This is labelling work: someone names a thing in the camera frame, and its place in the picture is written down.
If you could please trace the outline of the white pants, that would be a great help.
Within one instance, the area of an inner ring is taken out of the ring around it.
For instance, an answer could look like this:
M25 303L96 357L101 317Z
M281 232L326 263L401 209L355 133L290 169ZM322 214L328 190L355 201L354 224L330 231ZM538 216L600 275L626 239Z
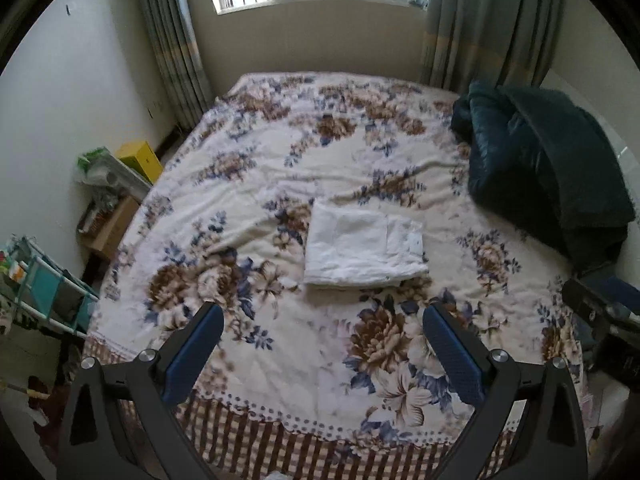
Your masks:
M423 224L399 214L317 202L306 239L304 283L397 286L430 273Z

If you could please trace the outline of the teal storage shelf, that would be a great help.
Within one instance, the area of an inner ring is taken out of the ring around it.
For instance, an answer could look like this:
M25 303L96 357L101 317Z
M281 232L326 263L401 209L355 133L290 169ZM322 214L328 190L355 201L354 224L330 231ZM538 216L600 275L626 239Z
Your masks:
M52 330L85 339L98 293L51 259L32 238L12 235L1 248L1 297Z

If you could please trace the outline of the dark green blanket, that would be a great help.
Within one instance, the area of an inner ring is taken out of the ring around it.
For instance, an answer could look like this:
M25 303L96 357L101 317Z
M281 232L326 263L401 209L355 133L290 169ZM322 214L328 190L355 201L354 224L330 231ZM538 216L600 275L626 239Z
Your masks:
M579 272L620 258L636 218L603 128L563 92L470 83L451 128L469 143L475 203L556 250Z

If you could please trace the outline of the cardboard box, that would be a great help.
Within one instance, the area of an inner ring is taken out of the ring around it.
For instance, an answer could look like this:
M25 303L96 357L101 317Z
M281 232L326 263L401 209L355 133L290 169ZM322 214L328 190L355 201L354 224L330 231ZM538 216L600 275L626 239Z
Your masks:
M103 259L112 260L138 208L138 202L132 197L123 198L100 225L96 235L79 235L80 244Z

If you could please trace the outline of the green plastic bag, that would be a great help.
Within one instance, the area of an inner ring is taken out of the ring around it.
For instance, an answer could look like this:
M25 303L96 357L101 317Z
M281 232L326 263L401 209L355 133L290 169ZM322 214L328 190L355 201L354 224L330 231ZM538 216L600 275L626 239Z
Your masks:
M108 148L104 148L104 146L95 148L92 151L80 154L76 159L76 167L79 171L86 174L94 165L110 155L110 150Z

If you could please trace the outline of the yellow box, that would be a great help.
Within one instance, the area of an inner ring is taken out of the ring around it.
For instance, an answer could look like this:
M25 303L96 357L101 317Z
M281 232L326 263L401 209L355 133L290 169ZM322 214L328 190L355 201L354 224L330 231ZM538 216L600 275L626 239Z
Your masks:
M115 156L151 184L158 180L164 170L160 160L146 141L132 141L122 144Z

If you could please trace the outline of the floral bed cover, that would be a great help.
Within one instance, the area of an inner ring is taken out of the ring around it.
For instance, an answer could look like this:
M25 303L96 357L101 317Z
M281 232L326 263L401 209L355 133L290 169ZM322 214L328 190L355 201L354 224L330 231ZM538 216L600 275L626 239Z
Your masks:
M424 479L472 415L424 336L442 306L521 362L582 349L564 258L466 189L453 93L341 73L248 74L137 210L85 352L159 347L202 304L224 334L178 408L247 479Z

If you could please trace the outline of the right striped curtain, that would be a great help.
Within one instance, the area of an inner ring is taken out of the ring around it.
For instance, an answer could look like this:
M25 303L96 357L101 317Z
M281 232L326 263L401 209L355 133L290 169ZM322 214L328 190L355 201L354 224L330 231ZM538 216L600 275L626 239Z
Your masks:
M421 81L462 94L539 86L558 40L564 0L428 0Z

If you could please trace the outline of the striped curtain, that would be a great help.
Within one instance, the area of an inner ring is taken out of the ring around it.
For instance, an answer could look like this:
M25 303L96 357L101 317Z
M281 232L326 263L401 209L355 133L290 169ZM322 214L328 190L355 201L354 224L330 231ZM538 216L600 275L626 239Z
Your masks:
M193 129L214 102L188 0L140 0L156 64L179 125Z
M564 0L428 0L421 81L462 94L539 86L558 40Z

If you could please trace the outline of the left striped curtain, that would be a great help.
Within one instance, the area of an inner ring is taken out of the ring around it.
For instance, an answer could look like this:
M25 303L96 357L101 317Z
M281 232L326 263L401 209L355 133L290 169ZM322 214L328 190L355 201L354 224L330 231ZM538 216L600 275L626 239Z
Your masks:
M140 0L156 64L179 125L193 129L214 102L188 0Z

